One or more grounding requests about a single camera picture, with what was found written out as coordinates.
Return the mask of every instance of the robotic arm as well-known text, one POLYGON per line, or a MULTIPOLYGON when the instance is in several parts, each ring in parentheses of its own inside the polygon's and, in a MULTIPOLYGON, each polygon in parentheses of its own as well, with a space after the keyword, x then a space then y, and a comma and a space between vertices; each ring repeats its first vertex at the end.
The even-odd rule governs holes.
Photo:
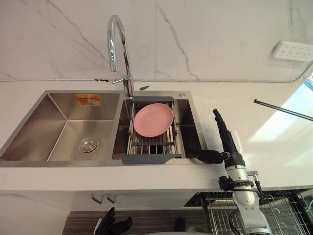
MULTIPOLYGON (((268 222, 259 208, 259 197, 262 199, 262 190, 257 178, 257 171, 246 171, 246 164, 243 157, 236 149, 232 135, 227 129, 220 113, 216 109, 213 110, 213 113, 219 128, 224 152, 202 150, 197 158, 210 164, 221 164, 224 162, 228 178, 226 176, 220 177, 219 184, 222 190, 233 191, 234 202, 243 220, 244 235, 272 235, 268 222), (252 189, 254 184, 249 180, 249 176, 251 175, 254 176, 257 191, 252 189)), ((229 223, 232 231, 236 235, 240 235, 239 231, 231 223, 233 214, 234 211, 230 215, 229 223)))

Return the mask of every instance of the marble wall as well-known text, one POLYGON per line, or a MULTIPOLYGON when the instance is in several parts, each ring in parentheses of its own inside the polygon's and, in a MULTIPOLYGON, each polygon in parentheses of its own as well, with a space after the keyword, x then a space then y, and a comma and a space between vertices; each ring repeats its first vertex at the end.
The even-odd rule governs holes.
POLYGON ((270 54, 280 40, 313 44, 312 9, 311 0, 1 0, 0 80, 117 79, 107 51, 117 14, 135 80, 292 81, 308 63, 270 54))

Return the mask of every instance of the power strip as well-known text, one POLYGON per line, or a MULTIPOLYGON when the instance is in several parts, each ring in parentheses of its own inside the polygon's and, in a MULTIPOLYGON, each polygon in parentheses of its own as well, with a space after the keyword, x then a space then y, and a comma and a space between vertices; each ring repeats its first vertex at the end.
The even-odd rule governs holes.
POLYGON ((313 60, 313 45, 281 41, 272 55, 277 59, 310 62, 313 60))

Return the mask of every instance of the chrome faucet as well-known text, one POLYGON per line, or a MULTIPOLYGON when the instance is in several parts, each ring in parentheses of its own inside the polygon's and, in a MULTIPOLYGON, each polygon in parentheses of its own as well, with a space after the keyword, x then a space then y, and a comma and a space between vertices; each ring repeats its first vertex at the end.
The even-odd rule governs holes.
POLYGON ((126 95, 129 97, 133 97, 134 96, 134 81, 133 81, 133 76, 131 74, 131 69, 129 67, 125 30, 124 30, 121 19, 117 15, 113 15, 110 17, 109 25, 108 25, 108 49, 109 49, 110 68, 112 72, 117 71, 116 53, 115 53, 115 28, 116 27, 119 31, 119 35, 122 41, 127 74, 124 75, 122 79, 113 82, 113 84, 123 81, 124 91, 126 95))

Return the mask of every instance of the sink drain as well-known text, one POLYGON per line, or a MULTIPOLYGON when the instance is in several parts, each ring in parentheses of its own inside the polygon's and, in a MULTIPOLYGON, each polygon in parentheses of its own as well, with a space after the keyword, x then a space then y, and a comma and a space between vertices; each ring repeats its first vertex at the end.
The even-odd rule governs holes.
POLYGON ((82 154, 93 152, 98 146, 98 141, 94 138, 85 138, 78 144, 78 151, 82 154))

